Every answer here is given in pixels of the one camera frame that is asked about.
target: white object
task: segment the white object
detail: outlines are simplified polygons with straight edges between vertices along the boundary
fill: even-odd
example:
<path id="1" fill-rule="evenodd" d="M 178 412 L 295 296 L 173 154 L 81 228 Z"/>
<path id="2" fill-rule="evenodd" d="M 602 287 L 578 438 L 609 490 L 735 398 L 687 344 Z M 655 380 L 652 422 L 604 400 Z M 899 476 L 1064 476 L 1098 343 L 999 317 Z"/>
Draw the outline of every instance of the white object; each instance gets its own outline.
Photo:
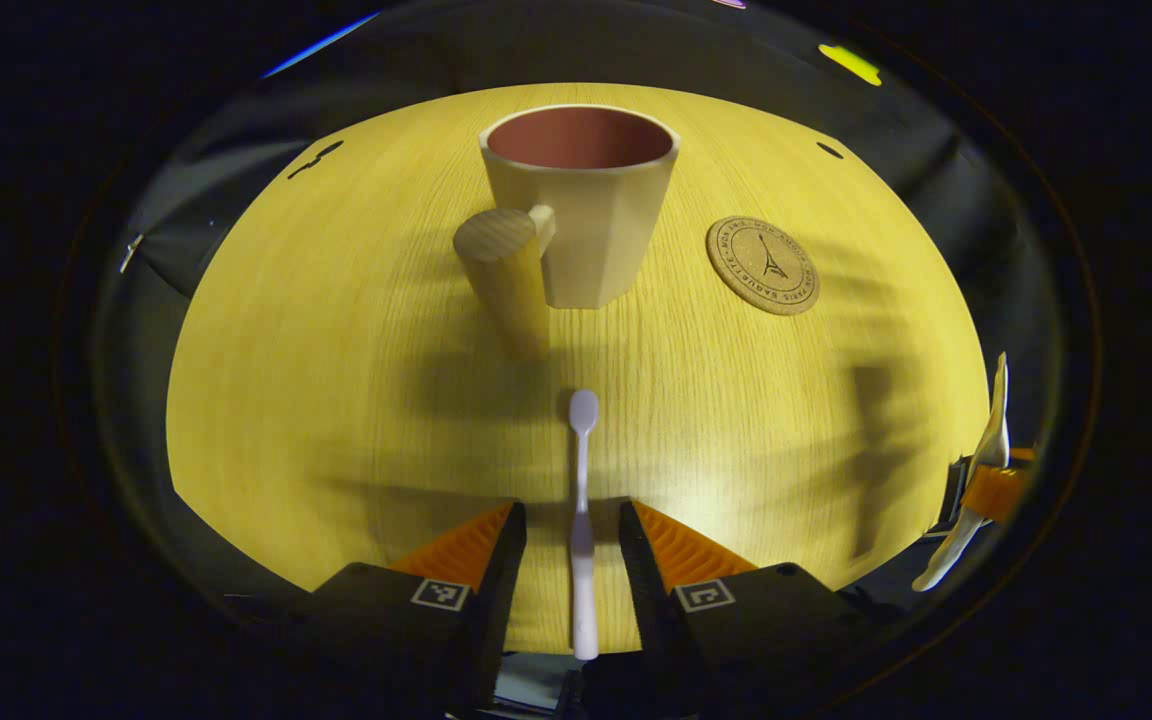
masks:
<path id="1" fill-rule="evenodd" d="M 577 438 L 576 515 L 573 516 L 573 654 L 576 660 L 598 657 L 598 615 L 594 612 L 594 529 L 589 523 L 589 432 L 598 423 L 598 396 L 588 389 L 573 393 L 567 419 Z"/>
<path id="2" fill-rule="evenodd" d="M 662 156 L 645 162 L 593 169 L 520 162 L 488 146 L 492 132 L 509 120 L 556 108 L 602 108 L 636 115 L 667 132 L 672 144 Z M 529 211 L 539 205 L 552 209 L 558 220 L 558 234 L 541 258 L 550 306 L 594 309 L 630 290 L 649 250 L 681 142 L 679 134 L 659 120 L 611 105 L 524 109 L 479 132 L 497 207 Z"/>
<path id="3" fill-rule="evenodd" d="M 975 478 L 975 470 L 979 464 L 1006 468 L 1011 461 L 1011 439 L 1007 437 L 1007 354 L 998 355 L 998 370 L 993 376 L 993 400 L 990 404 L 990 420 L 984 425 L 984 433 L 980 442 L 972 456 L 972 462 L 968 464 L 968 483 Z M 915 591 L 929 591 L 941 582 L 958 556 L 963 555 L 963 550 L 972 541 L 975 532 L 986 524 L 986 520 L 976 510 L 964 507 L 958 511 L 958 520 L 954 523 L 954 529 L 941 541 L 941 547 L 935 548 L 932 559 L 927 561 L 927 570 L 918 578 L 914 579 Z"/>

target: cork coaster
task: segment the cork coaster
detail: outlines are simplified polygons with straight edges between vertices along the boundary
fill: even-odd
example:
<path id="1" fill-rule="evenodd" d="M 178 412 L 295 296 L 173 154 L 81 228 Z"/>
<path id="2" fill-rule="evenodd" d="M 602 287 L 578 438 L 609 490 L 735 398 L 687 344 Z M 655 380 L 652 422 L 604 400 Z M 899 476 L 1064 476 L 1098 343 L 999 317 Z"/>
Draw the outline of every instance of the cork coaster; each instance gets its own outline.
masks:
<path id="1" fill-rule="evenodd" d="M 820 296 L 812 259 L 773 223 L 723 218 L 708 228 L 705 245 L 718 275 L 750 305 L 773 314 L 798 314 Z"/>

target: wooden table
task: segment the wooden table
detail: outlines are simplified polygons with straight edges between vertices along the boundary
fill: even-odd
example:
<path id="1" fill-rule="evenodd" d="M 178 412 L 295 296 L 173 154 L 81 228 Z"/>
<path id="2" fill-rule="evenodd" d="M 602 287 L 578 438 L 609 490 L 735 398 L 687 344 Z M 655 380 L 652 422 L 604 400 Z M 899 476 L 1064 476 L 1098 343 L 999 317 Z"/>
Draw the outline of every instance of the wooden table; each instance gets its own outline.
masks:
<path id="1" fill-rule="evenodd" d="M 634 290 L 550 313 L 552 357 L 520 367 L 452 234 L 493 206 L 476 134 L 552 103 L 644 111 L 684 141 Z M 812 310 L 764 313 L 723 286 L 705 233 L 727 215 L 775 223 L 809 251 L 823 283 Z M 639 646 L 622 498 L 841 588 L 933 524 L 946 468 L 988 412 L 950 271 L 840 142 L 659 88 L 495 88 L 316 142 L 234 225 L 180 332 L 173 480 L 228 541 L 305 589 L 517 498 L 529 541 L 506 646 L 570 652 L 562 401 L 578 387 L 602 399 L 590 495 L 604 652 Z"/>

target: white toothbrush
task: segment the white toothbrush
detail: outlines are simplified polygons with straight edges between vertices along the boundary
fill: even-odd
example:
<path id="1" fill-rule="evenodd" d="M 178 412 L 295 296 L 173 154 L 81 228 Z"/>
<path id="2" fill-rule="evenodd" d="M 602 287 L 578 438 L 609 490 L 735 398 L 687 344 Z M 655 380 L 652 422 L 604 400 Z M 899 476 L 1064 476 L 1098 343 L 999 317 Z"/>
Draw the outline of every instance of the white toothbrush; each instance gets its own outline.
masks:
<path id="1" fill-rule="evenodd" d="M 576 432 L 576 515 L 573 516 L 573 654 L 576 660 L 598 657 L 598 616 L 594 614 L 594 529 L 589 524 L 589 432 L 598 423 L 598 396 L 588 389 L 573 393 L 567 414 Z"/>

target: eiffel tower print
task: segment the eiffel tower print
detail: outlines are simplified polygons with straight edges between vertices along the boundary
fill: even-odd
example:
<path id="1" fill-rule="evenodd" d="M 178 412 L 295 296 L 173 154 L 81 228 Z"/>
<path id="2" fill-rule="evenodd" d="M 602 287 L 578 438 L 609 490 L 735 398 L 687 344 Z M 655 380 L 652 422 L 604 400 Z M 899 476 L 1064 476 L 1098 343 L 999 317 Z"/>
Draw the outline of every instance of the eiffel tower print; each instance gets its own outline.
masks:
<path id="1" fill-rule="evenodd" d="M 776 273 L 781 278 L 790 279 L 786 275 L 785 270 L 781 270 L 781 266 L 776 265 L 776 260 L 772 259 L 772 251 L 767 249 L 767 241 L 763 240 L 763 233 L 758 233 L 758 241 L 763 243 L 763 252 L 767 252 L 767 264 L 763 265 L 764 276 L 767 273 Z"/>

